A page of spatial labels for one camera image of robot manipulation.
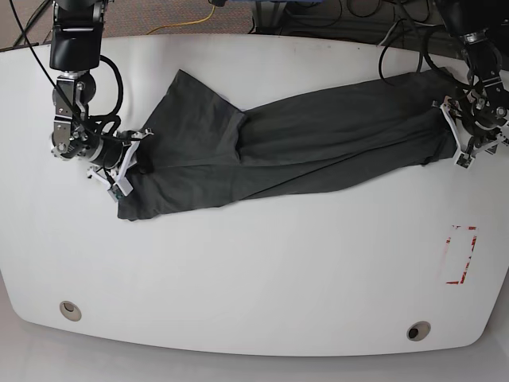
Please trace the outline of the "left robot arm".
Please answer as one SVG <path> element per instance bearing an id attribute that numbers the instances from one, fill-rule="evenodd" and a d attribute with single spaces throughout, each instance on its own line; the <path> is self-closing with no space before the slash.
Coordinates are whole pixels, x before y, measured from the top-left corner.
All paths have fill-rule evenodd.
<path id="1" fill-rule="evenodd" d="M 495 153 L 508 144 L 508 90 L 503 85 L 503 56 L 508 54 L 507 1 L 436 1 L 440 25 L 418 25 L 400 1 L 394 4 L 410 23 L 420 43 L 416 72 L 427 63 L 452 84 L 457 95 L 447 97 L 440 110 L 457 143 L 457 165 L 467 168 L 480 152 Z M 468 66 L 466 83 L 438 68 L 429 54 L 429 40 L 447 33 L 460 47 Z"/>

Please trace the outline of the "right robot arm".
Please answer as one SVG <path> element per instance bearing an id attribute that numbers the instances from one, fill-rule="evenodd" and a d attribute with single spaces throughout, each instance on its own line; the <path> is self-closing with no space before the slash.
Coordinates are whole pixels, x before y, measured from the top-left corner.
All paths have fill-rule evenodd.
<path id="1" fill-rule="evenodd" d="M 82 158 L 111 172 L 121 165 L 127 150 L 143 139 L 143 133 L 118 131 L 122 77 L 116 64 L 101 54 L 107 5 L 107 1 L 54 2 L 49 66 L 60 72 L 52 93 L 52 154 L 63 160 Z M 101 63 L 114 73 L 117 100 L 112 111 L 91 115 L 89 103 L 96 92 L 91 70 Z"/>

